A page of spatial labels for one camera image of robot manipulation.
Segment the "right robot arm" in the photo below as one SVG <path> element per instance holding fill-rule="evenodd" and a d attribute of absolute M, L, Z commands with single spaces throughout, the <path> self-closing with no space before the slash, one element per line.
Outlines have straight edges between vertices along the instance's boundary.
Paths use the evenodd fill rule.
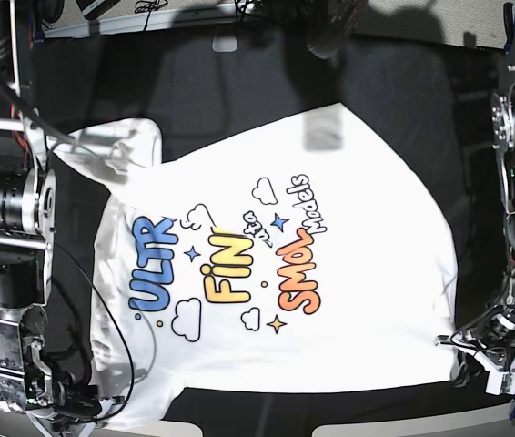
<path fill-rule="evenodd" d="M 104 426 L 121 396 L 105 396 L 91 381 L 61 368 L 85 358 L 83 327 L 69 330 L 71 346 L 45 348 L 50 294 L 60 290 L 52 265 L 56 235 L 56 174 L 52 156 L 69 138 L 41 118 L 30 71 L 35 33 L 30 1 L 0 1 L 0 410 L 26 416 L 46 436 L 87 436 Z"/>

